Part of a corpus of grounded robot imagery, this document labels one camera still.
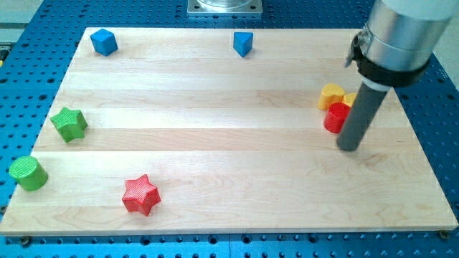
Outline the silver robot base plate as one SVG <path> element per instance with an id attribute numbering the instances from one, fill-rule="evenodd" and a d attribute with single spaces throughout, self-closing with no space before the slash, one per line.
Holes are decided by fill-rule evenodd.
<path id="1" fill-rule="evenodd" d="M 261 14 L 262 0 L 188 0 L 187 13 L 199 15 Z"/>

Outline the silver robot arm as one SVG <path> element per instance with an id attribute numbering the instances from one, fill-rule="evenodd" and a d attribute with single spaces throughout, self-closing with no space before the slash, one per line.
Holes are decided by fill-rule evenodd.
<path id="1" fill-rule="evenodd" d="M 375 90 L 412 85 L 457 11 L 458 0 L 376 0 L 345 66 L 355 62 Z"/>

